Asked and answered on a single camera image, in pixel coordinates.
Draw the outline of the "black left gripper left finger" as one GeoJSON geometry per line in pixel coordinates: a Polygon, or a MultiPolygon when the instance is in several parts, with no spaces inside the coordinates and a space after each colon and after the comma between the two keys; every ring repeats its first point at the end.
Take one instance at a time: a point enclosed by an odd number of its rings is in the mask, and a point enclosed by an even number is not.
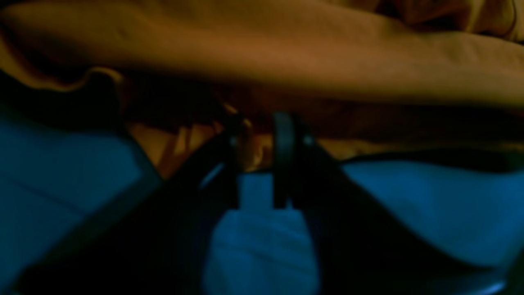
{"type": "Polygon", "coordinates": [[[215,227],[237,209],[241,114],[151,195],[116,200],[16,282],[18,295],[203,295],[215,227]]]}

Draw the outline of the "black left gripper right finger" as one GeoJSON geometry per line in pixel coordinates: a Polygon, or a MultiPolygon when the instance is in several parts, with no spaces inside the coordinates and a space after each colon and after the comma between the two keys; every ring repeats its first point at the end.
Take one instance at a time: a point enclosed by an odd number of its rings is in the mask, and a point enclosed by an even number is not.
{"type": "Polygon", "coordinates": [[[303,213],[321,295],[495,295],[507,267],[475,266],[431,246],[346,176],[307,127],[275,113],[273,205],[303,213]]]}

